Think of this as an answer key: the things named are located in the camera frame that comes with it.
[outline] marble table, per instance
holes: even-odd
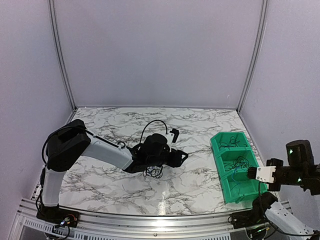
[[[165,166],[163,177],[126,173],[108,163],[80,157],[66,173],[60,191],[60,205],[114,214],[179,216],[219,213],[248,208],[251,202],[224,204],[210,138],[218,132],[245,132],[258,163],[261,159],[235,110],[196,108],[80,108],[73,119],[110,141],[134,146],[145,125],[155,119],[180,131],[172,146],[189,153],[179,168]],[[165,133],[152,123],[144,137]]]

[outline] white wall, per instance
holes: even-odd
[[[270,1],[261,52],[242,116],[264,161],[287,161],[286,143],[311,142],[320,164],[320,1]],[[283,186],[302,221],[319,229],[310,192]]]
[[[236,108],[261,0],[56,1],[79,106]]]
[[[1,239],[39,179],[43,142],[70,113],[47,1],[0,1]]]

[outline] marble pattern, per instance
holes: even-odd
[[[108,163],[80,157],[66,173],[60,204],[90,211],[130,215],[195,215],[250,207],[251,203],[224,204],[210,138],[218,132],[245,132],[235,110],[190,108],[80,108],[73,119],[110,141],[134,146],[145,125],[155,119],[180,131],[172,147],[189,153],[179,168],[165,166],[163,177],[126,173]],[[164,133],[160,122],[152,123],[144,137]]]

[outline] metal corner post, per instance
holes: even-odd
[[[240,113],[244,107],[244,104],[245,104],[245,101],[246,101],[246,98],[247,98],[247,95],[249,92],[249,88],[250,88],[250,85],[251,85],[251,82],[252,82],[252,79],[253,79],[253,76],[255,73],[255,68],[256,68],[256,64],[257,64],[257,60],[258,60],[258,56],[259,56],[259,52],[261,49],[265,28],[266,28],[268,6],[269,6],[269,0],[262,0],[260,20],[259,20],[258,31],[256,34],[254,49],[253,49],[249,69],[248,69],[248,72],[246,75],[246,79],[244,82],[244,86],[242,89],[242,93],[240,96],[240,100],[239,100],[239,103],[238,103],[238,106],[236,109],[236,111],[238,113]]]
[[[67,69],[66,69],[63,53],[62,53],[62,47],[61,47],[59,32],[58,32],[55,1],[54,0],[47,0],[47,1],[48,1],[48,7],[49,7],[49,15],[50,15],[51,28],[52,28],[53,42],[54,42],[54,46],[55,46],[55,50],[56,50],[59,68],[61,71],[62,82],[64,85],[64,89],[65,89],[69,104],[72,108],[72,111],[74,112],[77,110],[77,106],[76,106],[75,99],[74,99],[74,96],[72,93],[72,89],[71,89],[69,77],[67,74]]]

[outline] ventilation grille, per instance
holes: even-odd
[[[24,225],[26,227],[45,232],[47,234],[56,235],[58,237],[65,236],[67,234],[67,229],[58,228],[53,229],[52,225],[49,225],[47,223],[43,223],[34,219],[26,218],[24,221]],[[110,236],[101,236],[94,233],[85,233],[79,231],[77,228],[72,228],[70,231],[70,236],[68,237],[68,240],[139,240],[138,238],[125,238],[125,237],[110,237]],[[207,236],[202,238],[188,238],[187,240],[231,240],[230,234],[220,234],[220,235],[214,235],[214,236]]]

